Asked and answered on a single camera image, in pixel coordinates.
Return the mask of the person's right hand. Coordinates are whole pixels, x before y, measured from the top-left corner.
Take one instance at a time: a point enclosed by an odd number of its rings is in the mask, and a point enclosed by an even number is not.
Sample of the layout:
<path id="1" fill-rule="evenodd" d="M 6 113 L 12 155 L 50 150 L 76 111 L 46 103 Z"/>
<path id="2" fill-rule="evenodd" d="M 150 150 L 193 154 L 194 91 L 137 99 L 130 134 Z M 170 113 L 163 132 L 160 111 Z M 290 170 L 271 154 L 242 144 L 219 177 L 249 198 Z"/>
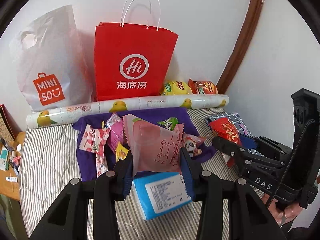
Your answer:
<path id="1" fill-rule="evenodd" d="M 283 226 L 284 224 L 293 221 L 303 211 L 303 208 L 300 207 L 299 203 L 293 203 L 287 206 L 284 211 L 281 211 L 276 206 L 277 202 L 276 199 L 273 199 L 268 210 L 279 226 Z"/>

